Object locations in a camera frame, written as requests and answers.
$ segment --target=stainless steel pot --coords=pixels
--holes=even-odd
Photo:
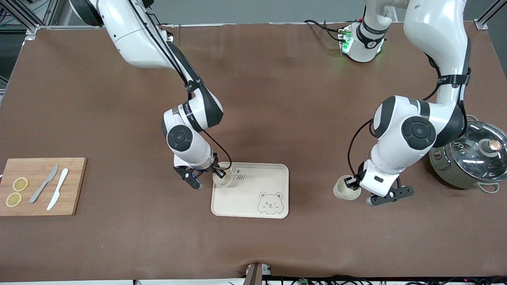
[[[507,179],[507,135],[499,128],[467,116],[465,134],[455,141],[429,151],[433,169],[447,183],[463,189],[479,188],[498,192]],[[485,186],[493,186],[488,191]]]

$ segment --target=white cup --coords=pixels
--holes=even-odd
[[[361,195],[361,187],[357,189],[350,189],[345,184],[346,178],[352,178],[352,175],[344,175],[338,179],[338,182],[336,182],[335,186],[333,187],[333,193],[335,194],[336,198],[342,199],[342,200],[355,200]]]
[[[213,182],[218,186],[229,186],[232,182],[232,172],[229,169],[225,170],[225,176],[223,178],[220,178],[216,173],[213,173]]]

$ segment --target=green light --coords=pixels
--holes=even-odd
[[[353,37],[349,37],[344,43],[343,43],[343,52],[348,53],[350,50],[350,47],[352,46],[352,43],[354,42]]]

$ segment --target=wooden cutting board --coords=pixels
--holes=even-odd
[[[49,176],[55,165],[58,171],[50,181],[37,201],[30,204],[30,197],[37,191]],[[7,160],[0,183],[0,216],[64,216],[74,215],[78,205],[79,192],[83,175],[85,174],[86,158],[11,158]],[[46,208],[53,197],[60,175],[64,168],[68,168],[68,175],[60,188],[60,198],[48,211]],[[15,207],[8,207],[6,199],[15,192],[12,184],[19,178],[28,179],[28,187],[19,193],[21,203]]]

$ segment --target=knife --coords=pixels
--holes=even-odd
[[[63,181],[67,177],[68,168],[64,168],[62,170],[62,174],[60,175],[60,181],[58,181],[58,185],[56,186],[55,194],[53,194],[53,198],[51,198],[51,202],[49,202],[48,208],[46,210],[51,210],[51,208],[55,205],[56,201],[60,197],[60,188],[62,187]]]
[[[53,178],[55,177],[57,171],[58,171],[58,164],[55,165],[55,168],[53,168],[53,170],[49,174],[49,176],[46,179],[46,181],[44,181],[44,183],[42,183],[42,185],[39,187],[39,189],[37,189],[37,192],[35,192],[32,195],[32,197],[30,198],[30,200],[28,202],[30,202],[31,204],[33,204],[33,203],[35,203],[35,201],[37,201],[38,197],[40,196],[40,194],[42,192],[42,189],[44,189],[44,187],[46,186],[47,183],[49,183],[49,182],[51,182],[51,180],[53,180]]]

